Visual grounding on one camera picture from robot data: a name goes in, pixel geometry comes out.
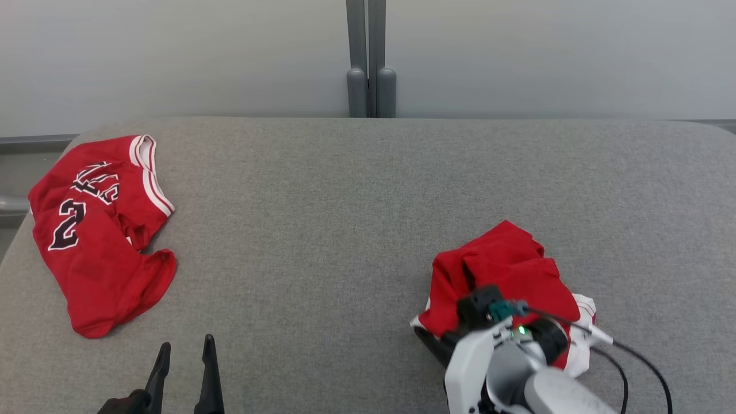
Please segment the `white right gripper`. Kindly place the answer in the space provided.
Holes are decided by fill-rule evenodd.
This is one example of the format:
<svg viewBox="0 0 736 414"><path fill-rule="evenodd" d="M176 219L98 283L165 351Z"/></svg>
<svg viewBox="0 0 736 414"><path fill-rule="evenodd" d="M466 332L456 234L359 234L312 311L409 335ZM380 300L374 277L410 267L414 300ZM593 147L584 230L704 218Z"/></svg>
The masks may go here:
<svg viewBox="0 0 736 414"><path fill-rule="evenodd" d="M413 332L439 364L447 367L450 414L480 411L482 393L497 414L518 414L512 405L513 391L518 388L518 344L512 340L511 319L471 332L462 340L455 332L435 336L423 327L413 327Z"/></svg>

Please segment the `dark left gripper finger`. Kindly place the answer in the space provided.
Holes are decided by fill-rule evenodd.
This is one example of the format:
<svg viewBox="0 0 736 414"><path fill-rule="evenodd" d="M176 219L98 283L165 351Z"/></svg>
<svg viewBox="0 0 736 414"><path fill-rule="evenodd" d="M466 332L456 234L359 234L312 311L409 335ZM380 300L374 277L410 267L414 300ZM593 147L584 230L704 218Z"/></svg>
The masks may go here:
<svg viewBox="0 0 736 414"><path fill-rule="evenodd" d="M145 409L145 414L162 414L164 385L169 372L170 356L171 344L164 342L160 347L154 367L145 385L145 392L150 395L150 402L147 409Z"/></svg>
<svg viewBox="0 0 736 414"><path fill-rule="evenodd" d="M205 335L202 352L204 374L199 401L194 414L224 414L223 388L219 375L216 343L213 335Z"/></svg>

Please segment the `red basketball jersey number print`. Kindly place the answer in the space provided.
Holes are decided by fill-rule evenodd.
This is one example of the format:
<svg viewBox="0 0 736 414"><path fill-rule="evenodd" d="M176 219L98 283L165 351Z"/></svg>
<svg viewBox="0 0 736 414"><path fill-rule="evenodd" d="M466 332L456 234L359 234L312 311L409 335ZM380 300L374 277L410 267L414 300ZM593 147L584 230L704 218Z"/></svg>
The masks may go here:
<svg viewBox="0 0 736 414"><path fill-rule="evenodd" d="M173 282L172 251L145 251L174 214L158 184L157 143L130 135L84 143L29 192L33 238L89 339L143 314Z"/></svg>

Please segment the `grey metal stand leg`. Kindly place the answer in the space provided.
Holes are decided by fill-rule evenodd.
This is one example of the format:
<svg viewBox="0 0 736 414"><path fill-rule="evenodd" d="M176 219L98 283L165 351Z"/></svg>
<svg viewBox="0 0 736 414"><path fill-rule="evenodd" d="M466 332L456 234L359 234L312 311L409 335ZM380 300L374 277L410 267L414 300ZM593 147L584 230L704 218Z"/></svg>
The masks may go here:
<svg viewBox="0 0 736 414"><path fill-rule="evenodd" d="M30 206L27 199L0 194L0 228L21 225L29 210Z"/></svg>

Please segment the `grey partition post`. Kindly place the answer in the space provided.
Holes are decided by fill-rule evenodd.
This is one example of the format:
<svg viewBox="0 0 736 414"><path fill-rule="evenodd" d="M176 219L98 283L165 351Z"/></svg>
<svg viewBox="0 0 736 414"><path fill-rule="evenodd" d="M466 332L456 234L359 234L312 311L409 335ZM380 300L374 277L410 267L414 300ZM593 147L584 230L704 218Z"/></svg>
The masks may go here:
<svg viewBox="0 0 736 414"><path fill-rule="evenodd" d="M386 0L346 0L353 118L397 117L397 73L386 65Z"/></svg>

